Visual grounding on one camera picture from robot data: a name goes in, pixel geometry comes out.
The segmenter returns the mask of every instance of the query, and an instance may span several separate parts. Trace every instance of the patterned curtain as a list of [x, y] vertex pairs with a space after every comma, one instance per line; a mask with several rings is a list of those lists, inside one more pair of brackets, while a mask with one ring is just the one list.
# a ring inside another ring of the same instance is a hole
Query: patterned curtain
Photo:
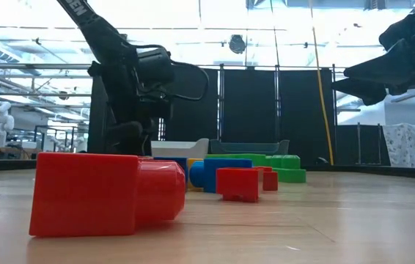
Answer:
[[415, 125], [383, 126], [390, 164], [396, 167], [415, 168]]

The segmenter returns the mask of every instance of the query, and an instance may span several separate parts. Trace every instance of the wooden floor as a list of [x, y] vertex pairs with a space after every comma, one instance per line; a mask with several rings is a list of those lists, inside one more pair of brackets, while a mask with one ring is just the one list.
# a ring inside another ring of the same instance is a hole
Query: wooden floor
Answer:
[[0, 263], [415, 263], [415, 179], [308, 181], [257, 204], [188, 193], [175, 223], [129, 237], [35, 239], [34, 171], [0, 172]]

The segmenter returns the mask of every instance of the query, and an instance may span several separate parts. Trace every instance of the red cylinder block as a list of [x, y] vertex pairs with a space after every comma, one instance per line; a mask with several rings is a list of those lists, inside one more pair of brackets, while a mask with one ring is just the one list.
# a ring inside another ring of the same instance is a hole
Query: red cylinder block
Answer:
[[40, 153], [30, 235], [131, 235], [172, 220], [185, 204], [175, 161], [129, 155]]

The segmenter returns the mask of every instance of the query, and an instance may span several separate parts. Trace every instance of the ceiling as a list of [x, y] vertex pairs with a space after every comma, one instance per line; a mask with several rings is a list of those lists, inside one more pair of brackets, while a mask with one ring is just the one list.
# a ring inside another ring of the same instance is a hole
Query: ceiling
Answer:
[[[88, 2], [120, 33], [127, 34], [131, 43], [164, 45], [174, 60], [258, 68], [316, 66], [313, 24], [320, 66], [347, 67], [375, 58], [384, 53], [379, 34], [412, 9], [410, 0], [388, 0], [387, 10], [364, 10], [364, 0], [315, 0], [312, 20], [307, 0], [254, 0], [250, 8], [246, 8], [246, 0]], [[226, 45], [233, 34], [242, 35], [246, 42], [243, 54], [234, 54]], [[0, 0], [0, 52], [5, 54], [0, 56], [0, 63], [6, 62], [4, 57], [14, 63], [62, 65], [89, 64], [95, 59], [74, 22], [55, 0]], [[0, 69], [1, 77], [28, 91], [32, 80], [17, 77], [32, 74]], [[84, 77], [85, 70], [39, 70], [39, 74], [50, 78], [34, 81], [33, 87], [40, 87], [38, 92], [90, 93], [90, 78], [57, 78]], [[88, 104], [89, 99], [39, 98], [73, 106]], [[88, 114], [82, 109], [66, 111]]]

